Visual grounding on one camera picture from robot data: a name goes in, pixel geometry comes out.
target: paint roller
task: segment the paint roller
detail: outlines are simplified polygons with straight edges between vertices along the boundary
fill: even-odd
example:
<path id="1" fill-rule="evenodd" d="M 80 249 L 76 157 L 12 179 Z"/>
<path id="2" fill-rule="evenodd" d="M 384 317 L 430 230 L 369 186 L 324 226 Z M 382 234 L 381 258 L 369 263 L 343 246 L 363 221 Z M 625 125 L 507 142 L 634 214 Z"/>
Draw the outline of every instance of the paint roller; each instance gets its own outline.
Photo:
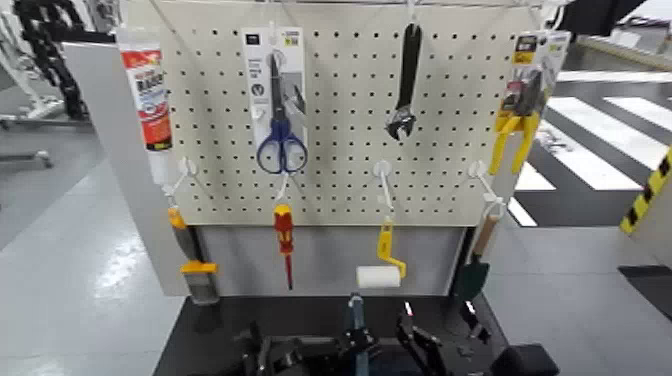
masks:
<path id="1" fill-rule="evenodd" d="M 392 257 L 392 228 L 394 222 L 385 217 L 378 236 L 378 258 L 392 265 L 358 266 L 357 286 L 359 288 L 399 287 L 406 277 L 406 263 Z"/>

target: yellow pliers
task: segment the yellow pliers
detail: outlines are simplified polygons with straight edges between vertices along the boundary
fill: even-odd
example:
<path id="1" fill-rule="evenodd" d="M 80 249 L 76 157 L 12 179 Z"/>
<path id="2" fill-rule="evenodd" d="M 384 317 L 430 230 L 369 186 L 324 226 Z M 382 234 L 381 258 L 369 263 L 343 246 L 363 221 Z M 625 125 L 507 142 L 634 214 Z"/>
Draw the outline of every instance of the yellow pliers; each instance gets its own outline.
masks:
<path id="1" fill-rule="evenodd" d="M 532 147 L 534 135 L 539 127 L 539 112 L 537 104 L 543 98 L 541 90 L 541 71 L 534 71 L 532 78 L 524 83 L 513 111 L 500 111 L 497 120 L 495 121 L 495 131 L 497 132 L 497 140 L 492 151 L 492 161 L 488 173 L 490 175 L 497 175 L 499 166 L 502 162 L 504 149 L 506 148 L 506 141 L 509 134 L 516 131 L 523 132 L 523 143 L 516 151 L 516 155 L 511 165 L 511 172 L 517 174 L 523 167 L 523 162 L 527 158 L 527 154 Z"/>

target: scissors blister pack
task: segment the scissors blister pack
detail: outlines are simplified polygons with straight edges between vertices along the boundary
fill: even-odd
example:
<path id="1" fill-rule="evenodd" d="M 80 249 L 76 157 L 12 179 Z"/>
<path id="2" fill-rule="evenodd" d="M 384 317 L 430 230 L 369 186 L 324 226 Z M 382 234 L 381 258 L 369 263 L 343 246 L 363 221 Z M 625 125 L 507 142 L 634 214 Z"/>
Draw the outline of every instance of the scissors blister pack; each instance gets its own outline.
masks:
<path id="1" fill-rule="evenodd" d="M 259 167 L 270 174 L 299 171 L 308 161 L 303 30 L 242 31 Z"/>

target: black table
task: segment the black table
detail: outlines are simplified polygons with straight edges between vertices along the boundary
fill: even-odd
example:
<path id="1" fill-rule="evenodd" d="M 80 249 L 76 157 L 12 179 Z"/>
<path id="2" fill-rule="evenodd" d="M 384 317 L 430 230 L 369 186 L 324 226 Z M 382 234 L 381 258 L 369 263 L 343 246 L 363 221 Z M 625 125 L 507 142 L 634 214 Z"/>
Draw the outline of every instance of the black table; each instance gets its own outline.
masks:
<path id="1" fill-rule="evenodd" d="M 266 336 L 337 336 L 345 329 L 349 297 L 225 297 L 212 307 L 198 307 L 187 298 L 170 338 L 161 354 L 154 376 L 213 374 L 240 360 L 233 337 L 256 320 Z M 369 330 L 385 345 L 380 361 L 404 360 L 396 346 L 395 323 L 403 302 L 409 301 L 414 323 L 440 338 L 446 367 L 456 376 L 487 371 L 507 343 L 487 302 L 474 300 L 481 323 L 492 333 L 487 345 L 466 338 L 467 325 L 458 307 L 445 297 L 364 297 L 364 314 Z M 473 355 L 463 357 L 457 346 L 470 346 Z"/>

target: caulk tube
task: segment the caulk tube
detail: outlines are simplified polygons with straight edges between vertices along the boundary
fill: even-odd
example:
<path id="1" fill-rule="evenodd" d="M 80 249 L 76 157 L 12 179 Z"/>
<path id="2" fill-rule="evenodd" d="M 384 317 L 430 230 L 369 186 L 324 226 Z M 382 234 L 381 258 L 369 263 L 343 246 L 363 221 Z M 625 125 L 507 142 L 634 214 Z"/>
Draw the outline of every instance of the caulk tube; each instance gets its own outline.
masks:
<path id="1" fill-rule="evenodd" d="M 119 28 L 117 41 L 142 125 L 152 179 L 161 187 L 172 186 L 179 178 L 179 171 L 173 152 L 158 34 L 139 28 Z"/>

